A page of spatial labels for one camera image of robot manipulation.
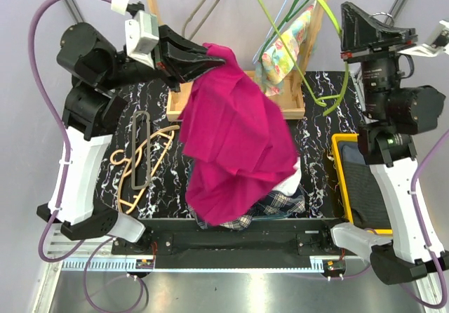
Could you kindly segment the lime green hanger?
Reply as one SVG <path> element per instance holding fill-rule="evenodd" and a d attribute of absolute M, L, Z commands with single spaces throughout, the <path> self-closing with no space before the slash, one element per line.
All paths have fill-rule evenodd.
<path fill-rule="evenodd" d="M 309 94 L 312 97 L 314 103 L 319 107 L 324 108 L 322 115 L 328 116 L 330 113 L 334 112 L 334 110 L 336 110 L 339 107 L 346 93 L 349 82 L 349 66 L 348 65 L 344 66 L 344 79 L 342 88 L 340 89 L 340 92 L 336 95 L 327 95 L 327 96 L 314 95 L 311 85 L 309 85 L 308 81 L 305 79 L 305 72 L 311 56 L 311 52 L 313 51 L 314 48 L 317 35 L 321 28 L 321 21 L 323 15 L 327 15 L 329 17 L 330 21 L 332 22 L 335 28 L 337 36 L 339 38 L 342 37 L 342 28 L 340 27 L 337 18 L 335 17 L 334 13 L 331 11 L 329 5 L 327 4 L 327 0 L 293 0 L 289 11 L 286 13 L 284 18 L 280 22 L 277 22 L 276 19 L 274 19 L 269 14 L 269 11 L 267 10 L 263 0 L 257 0 L 257 2 L 259 3 L 262 11 L 267 17 L 271 25 L 271 29 L 267 34 L 265 43 L 260 47 L 259 51 L 253 57 L 253 62 L 255 64 L 258 60 L 262 59 L 262 53 L 269 46 L 269 44 L 276 41 L 276 35 L 278 37 L 281 37 L 281 33 L 284 32 L 288 28 L 288 26 L 304 10 L 306 10 L 313 3 L 316 3 L 314 10 L 311 14 L 311 22 L 307 30 L 307 37 L 300 46 L 300 53 L 298 55 L 297 62 L 295 63 L 295 67 L 289 74 L 294 74 L 295 78 L 297 79 L 297 81 L 292 85 L 292 97 L 295 99 L 299 97 L 299 93 L 297 92 L 297 90 L 301 88 L 302 84 L 304 84 L 306 89 L 309 91 Z"/>

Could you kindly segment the floral pastel garment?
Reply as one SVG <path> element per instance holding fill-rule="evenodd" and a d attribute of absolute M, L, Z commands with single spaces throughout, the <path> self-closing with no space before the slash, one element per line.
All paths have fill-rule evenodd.
<path fill-rule="evenodd" d="M 283 80 L 295 67 L 315 5 L 313 3 L 304 10 L 281 37 L 276 35 L 276 41 L 269 44 L 262 59 L 256 62 L 254 81 L 267 97 L 283 93 Z"/>

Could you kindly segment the magenta pleated skirt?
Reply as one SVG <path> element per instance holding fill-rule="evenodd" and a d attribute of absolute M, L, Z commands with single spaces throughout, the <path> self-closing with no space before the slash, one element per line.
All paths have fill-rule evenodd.
<path fill-rule="evenodd" d="M 239 217 L 294 172 L 298 153 L 284 118 L 258 121 L 226 115 L 183 122 L 183 154 L 193 160 L 185 200 L 211 225 Z M 232 193 L 237 215 L 225 214 Z"/>

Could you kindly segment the white skirt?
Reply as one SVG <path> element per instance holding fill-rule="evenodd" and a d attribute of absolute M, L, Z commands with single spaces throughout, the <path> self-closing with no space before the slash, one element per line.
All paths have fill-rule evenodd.
<path fill-rule="evenodd" d="M 302 178 L 300 157 L 297 158 L 297 162 L 295 163 L 293 168 L 295 172 L 290 177 L 286 178 L 285 180 L 280 182 L 277 186 L 275 186 L 273 188 L 273 191 L 280 192 L 286 195 L 287 197 L 291 197 L 292 195 L 294 195 L 294 193 L 296 193 Z"/>

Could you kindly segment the navy plaid skirt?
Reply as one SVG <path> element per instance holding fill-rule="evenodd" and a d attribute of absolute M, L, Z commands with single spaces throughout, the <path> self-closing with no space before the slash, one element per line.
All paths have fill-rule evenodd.
<path fill-rule="evenodd" d="M 235 201 L 233 200 L 232 193 L 226 192 L 223 197 L 220 197 L 218 203 L 219 208 L 222 208 L 222 201 L 224 200 L 224 212 L 231 215 L 239 214 L 239 211 L 235 211 Z M 211 225 L 190 204 L 187 205 L 190 216 L 195 219 L 197 225 L 201 229 L 210 229 L 217 227 L 217 225 Z M 267 220 L 278 220 L 288 218 L 292 215 L 302 214 L 305 212 L 305 197 L 304 189 L 302 186 L 298 186 L 294 194 L 288 196 L 285 192 L 272 190 L 267 195 L 256 201 L 253 205 L 246 209 L 246 212 L 239 217 L 235 217 L 228 222 L 220 223 L 219 227 L 234 231 L 243 231 L 248 229 L 252 222 L 262 222 Z"/>

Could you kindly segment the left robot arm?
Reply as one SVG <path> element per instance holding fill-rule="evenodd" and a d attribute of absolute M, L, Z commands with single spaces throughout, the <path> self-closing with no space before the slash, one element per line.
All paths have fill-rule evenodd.
<path fill-rule="evenodd" d="M 117 51 L 86 22 L 72 25 L 62 35 L 57 62 L 72 75 L 63 113 L 56 117 L 63 151 L 51 200 L 36 210 L 48 224 L 60 223 L 72 241 L 110 235 L 125 239 L 137 254 L 146 253 L 152 244 L 145 226 L 94 196 L 103 156 L 127 105 L 118 91 L 152 79 L 178 88 L 225 63 L 166 25 L 154 36 L 142 37 L 142 42 L 154 65 Z"/>

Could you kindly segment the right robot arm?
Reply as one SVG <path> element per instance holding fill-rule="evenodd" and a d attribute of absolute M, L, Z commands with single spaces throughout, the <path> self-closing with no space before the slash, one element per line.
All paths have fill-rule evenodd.
<path fill-rule="evenodd" d="M 341 56 L 361 66 L 366 124 L 358 128 L 358 148 L 382 193 L 391 238 L 348 222 L 322 233 L 319 248 L 347 249 L 367 260 L 387 285 L 404 284 L 448 268 L 448 252 L 434 231 L 419 184 L 422 163 L 413 136 L 434 130 L 445 102 L 434 87 L 404 88 L 401 56 L 433 58 L 448 52 L 448 21 L 439 22 L 423 44 L 413 28 L 385 24 L 352 2 L 341 5 Z"/>

